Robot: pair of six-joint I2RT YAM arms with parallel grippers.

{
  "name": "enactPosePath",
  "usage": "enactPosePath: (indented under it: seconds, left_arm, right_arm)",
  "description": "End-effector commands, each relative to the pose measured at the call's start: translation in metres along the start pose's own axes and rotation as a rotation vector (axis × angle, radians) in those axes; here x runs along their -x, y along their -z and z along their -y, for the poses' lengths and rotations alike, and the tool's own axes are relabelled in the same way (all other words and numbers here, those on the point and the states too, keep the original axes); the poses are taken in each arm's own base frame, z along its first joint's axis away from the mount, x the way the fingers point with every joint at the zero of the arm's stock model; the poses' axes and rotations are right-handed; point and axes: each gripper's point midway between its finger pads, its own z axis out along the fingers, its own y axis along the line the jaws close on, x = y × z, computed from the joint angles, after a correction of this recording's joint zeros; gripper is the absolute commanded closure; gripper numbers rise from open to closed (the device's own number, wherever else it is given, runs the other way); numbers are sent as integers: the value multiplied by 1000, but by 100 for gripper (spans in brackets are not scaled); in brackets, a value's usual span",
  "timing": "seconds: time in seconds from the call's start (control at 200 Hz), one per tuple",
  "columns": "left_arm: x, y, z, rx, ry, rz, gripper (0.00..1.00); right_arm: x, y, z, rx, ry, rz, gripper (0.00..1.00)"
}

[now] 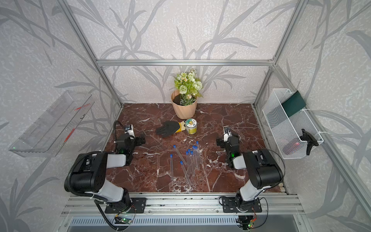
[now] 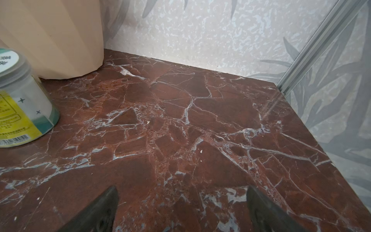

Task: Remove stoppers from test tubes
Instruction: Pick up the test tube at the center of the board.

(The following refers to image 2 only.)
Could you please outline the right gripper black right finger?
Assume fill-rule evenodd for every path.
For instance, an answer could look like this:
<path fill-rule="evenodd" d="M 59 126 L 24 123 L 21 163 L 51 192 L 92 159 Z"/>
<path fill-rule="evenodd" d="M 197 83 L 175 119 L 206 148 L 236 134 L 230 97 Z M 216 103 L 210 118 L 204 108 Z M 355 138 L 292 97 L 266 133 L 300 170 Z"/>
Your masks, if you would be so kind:
<path fill-rule="evenodd" d="M 307 231 L 256 187 L 248 187 L 246 199 L 255 232 Z"/>

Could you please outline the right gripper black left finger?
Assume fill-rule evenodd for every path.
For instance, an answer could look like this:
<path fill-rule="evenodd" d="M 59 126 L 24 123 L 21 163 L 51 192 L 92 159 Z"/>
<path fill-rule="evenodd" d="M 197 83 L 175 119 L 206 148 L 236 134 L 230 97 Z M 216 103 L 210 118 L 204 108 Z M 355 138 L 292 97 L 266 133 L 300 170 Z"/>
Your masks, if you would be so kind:
<path fill-rule="evenodd" d="M 87 207 L 81 210 L 59 232 L 111 232 L 118 207 L 119 195 L 110 186 Z"/>

